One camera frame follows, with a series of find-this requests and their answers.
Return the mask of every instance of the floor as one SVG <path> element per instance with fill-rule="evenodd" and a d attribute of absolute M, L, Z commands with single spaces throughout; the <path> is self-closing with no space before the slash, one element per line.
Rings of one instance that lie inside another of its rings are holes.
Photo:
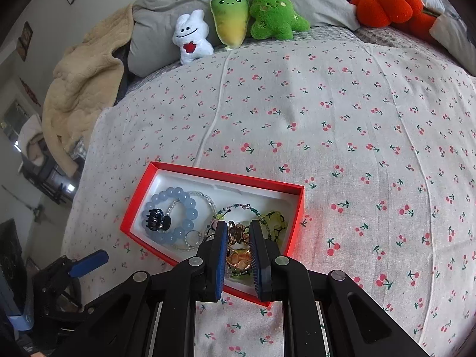
<path fill-rule="evenodd" d="M 44 218 L 39 223 L 33 223 L 27 251 L 37 266 L 44 268 L 61 256 L 71 203 L 57 205 L 46 196 L 42 196 L 40 203 L 45 207 Z"/>

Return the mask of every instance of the mouth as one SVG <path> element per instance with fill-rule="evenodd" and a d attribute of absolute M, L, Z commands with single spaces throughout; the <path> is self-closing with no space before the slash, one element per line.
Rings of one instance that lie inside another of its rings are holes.
<path fill-rule="evenodd" d="M 192 32 L 190 32 L 189 34 L 186 34 L 184 36 L 177 36 L 177 37 L 185 37 L 185 36 L 188 36 L 188 35 L 191 35 L 192 33 L 194 33 L 198 28 L 195 28 Z"/>

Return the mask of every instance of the bed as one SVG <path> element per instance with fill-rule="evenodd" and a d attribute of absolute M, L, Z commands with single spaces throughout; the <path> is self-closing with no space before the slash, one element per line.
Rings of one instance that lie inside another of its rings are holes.
<path fill-rule="evenodd" d="M 169 64 L 101 113 L 62 249 L 109 254 L 82 278 L 84 302 L 170 269 L 119 225 L 150 162 L 192 165 L 303 185 L 293 257 L 344 270 L 430 356 L 462 350 L 476 324 L 476 81 L 392 28 L 330 24 Z M 280 304 L 224 293 L 196 310 L 197 356 L 283 355 Z"/>

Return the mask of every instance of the red heart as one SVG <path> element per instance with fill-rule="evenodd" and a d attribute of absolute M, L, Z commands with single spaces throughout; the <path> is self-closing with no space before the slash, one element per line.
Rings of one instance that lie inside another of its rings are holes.
<path fill-rule="evenodd" d="M 185 49 L 185 52 L 187 54 L 192 54 L 193 51 L 195 51 L 195 48 L 197 48 L 197 45 L 193 44 L 192 42 L 189 42 L 189 43 L 183 45 L 183 49 Z"/>

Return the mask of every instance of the metal screw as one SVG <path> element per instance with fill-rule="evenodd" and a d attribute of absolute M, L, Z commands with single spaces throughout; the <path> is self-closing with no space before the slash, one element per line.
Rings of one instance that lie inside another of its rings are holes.
<path fill-rule="evenodd" d="M 143 282 L 147 279 L 147 274 L 143 271 L 138 271 L 132 277 L 136 282 Z"/>
<path fill-rule="evenodd" d="M 335 279 L 338 281 L 342 281 L 346 278 L 346 273 L 341 270 L 334 270 L 333 272 L 330 273 L 330 275 L 332 276 L 332 279 Z"/>
<path fill-rule="evenodd" d="M 200 266 L 203 263 L 203 259 L 199 256 L 194 256 L 189 259 L 189 264 L 191 266 Z"/>
<path fill-rule="evenodd" d="M 287 266 L 289 264 L 289 258 L 285 256 L 278 256 L 274 261 L 279 266 Z"/>

